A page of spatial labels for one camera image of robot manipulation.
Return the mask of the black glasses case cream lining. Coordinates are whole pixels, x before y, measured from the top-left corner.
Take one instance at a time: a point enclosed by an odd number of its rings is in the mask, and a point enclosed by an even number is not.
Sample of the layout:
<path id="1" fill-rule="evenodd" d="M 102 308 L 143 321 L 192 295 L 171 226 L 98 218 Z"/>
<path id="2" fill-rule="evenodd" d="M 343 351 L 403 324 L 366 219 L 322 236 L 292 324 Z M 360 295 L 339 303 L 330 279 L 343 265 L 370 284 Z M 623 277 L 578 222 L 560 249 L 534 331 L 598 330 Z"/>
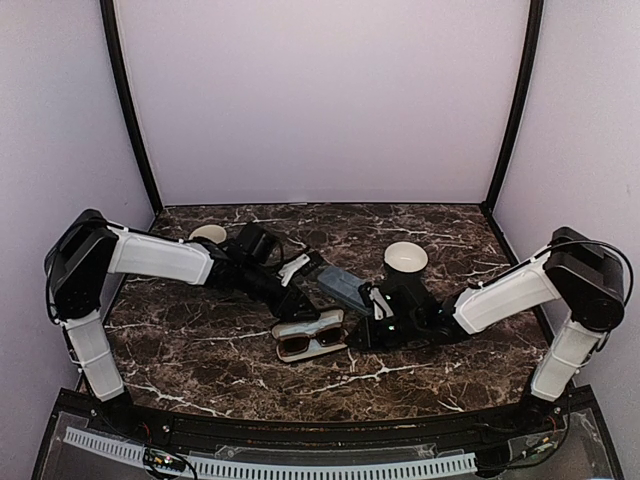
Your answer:
<path id="1" fill-rule="evenodd" d="M 279 323 L 271 329 L 276 355 L 284 363 L 307 361 L 347 348 L 344 311 L 329 309 L 316 320 Z"/>

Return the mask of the dark sunglasses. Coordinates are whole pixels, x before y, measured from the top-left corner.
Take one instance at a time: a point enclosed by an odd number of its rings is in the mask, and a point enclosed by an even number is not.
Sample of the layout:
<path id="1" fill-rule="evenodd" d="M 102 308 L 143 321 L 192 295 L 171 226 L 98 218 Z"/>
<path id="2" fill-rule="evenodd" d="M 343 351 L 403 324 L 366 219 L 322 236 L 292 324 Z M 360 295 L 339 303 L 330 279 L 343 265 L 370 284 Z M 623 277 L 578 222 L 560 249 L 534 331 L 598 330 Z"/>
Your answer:
<path id="1" fill-rule="evenodd" d="M 331 327 L 313 334 L 296 335 L 281 339 L 278 350 L 284 357 L 309 353 L 312 349 L 325 349 L 343 344 L 343 329 Z"/>

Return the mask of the grey glasses case green lining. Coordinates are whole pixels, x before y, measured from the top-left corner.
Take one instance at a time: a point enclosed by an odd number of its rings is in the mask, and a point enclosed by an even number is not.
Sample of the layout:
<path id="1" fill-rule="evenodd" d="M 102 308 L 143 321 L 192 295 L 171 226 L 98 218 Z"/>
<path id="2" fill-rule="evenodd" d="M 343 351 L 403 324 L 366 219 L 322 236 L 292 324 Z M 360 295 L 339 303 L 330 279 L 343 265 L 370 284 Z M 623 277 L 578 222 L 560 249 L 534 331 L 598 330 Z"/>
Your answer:
<path id="1" fill-rule="evenodd" d="M 365 281 L 336 266 L 328 266 L 318 276 L 317 283 L 322 292 L 362 315 L 371 313 L 363 301 L 359 289 Z"/>

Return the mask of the blue cleaning cloth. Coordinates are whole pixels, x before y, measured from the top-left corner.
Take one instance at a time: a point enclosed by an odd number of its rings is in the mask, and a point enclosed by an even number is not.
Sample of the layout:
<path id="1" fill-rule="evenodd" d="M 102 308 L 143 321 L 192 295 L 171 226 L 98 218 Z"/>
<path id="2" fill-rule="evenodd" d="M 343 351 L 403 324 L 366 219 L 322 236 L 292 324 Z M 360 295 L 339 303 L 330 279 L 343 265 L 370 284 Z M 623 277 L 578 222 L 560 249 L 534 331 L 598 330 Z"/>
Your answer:
<path id="1" fill-rule="evenodd" d="M 320 332 L 321 330 L 331 327 L 333 324 L 334 324 L 333 321 L 328 321 L 328 320 L 295 323 L 295 324 L 286 326 L 282 330 L 281 335 L 283 337 L 296 336 L 296 335 L 313 336 L 316 333 Z"/>

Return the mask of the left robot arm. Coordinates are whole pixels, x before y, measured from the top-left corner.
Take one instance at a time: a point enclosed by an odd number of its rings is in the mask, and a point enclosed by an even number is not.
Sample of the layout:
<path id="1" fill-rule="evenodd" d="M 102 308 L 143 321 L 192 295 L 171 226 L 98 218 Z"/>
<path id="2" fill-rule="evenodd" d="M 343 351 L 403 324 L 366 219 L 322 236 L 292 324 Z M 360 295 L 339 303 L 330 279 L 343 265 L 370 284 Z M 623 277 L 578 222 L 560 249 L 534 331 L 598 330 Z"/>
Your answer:
<path id="1" fill-rule="evenodd" d="M 73 357 L 91 392 L 106 402 L 103 421 L 120 436 L 141 427 L 140 412 L 119 398 L 127 390 L 116 366 L 100 313 L 110 274 L 181 281 L 236 290 L 265 304 L 280 322 L 315 321 L 320 312 L 293 282 L 314 264 L 308 252 L 270 266 L 280 240 L 250 222 L 220 243 L 206 237 L 167 239 L 109 222 L 100 211 L 83 211 L 49 250 L 44 261 L 49 319 L 63 327 Z"/>

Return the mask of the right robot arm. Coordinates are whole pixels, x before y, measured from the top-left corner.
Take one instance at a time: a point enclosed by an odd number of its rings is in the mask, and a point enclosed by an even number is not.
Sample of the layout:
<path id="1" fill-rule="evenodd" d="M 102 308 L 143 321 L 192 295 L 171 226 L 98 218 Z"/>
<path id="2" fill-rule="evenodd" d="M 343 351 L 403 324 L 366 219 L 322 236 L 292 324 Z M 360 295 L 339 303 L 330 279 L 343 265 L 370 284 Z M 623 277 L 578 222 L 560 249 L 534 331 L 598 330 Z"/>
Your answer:
<path id="1" fill-rule="evenodd" d="M 561 300 L 569 317 L 532 374 L 528 397 L 510 413 L 521 434 L 534 432 L 549 416 L 576 372 L 617 328 L 634 289 L 634 270 L 618 248 L 589 239 L 569 227 L 555 230 L 549 243 L 497 277 L 468 286 L 439 301 L 422 275 L 426 251 L 396 242 L 383 256 L 386 277 L 359 289 L 370 313 L 348 334 L 362 352 L 400 348 L 423 340 L 450 345 L 470 339 L 498 322 L 539 305 Z"/>

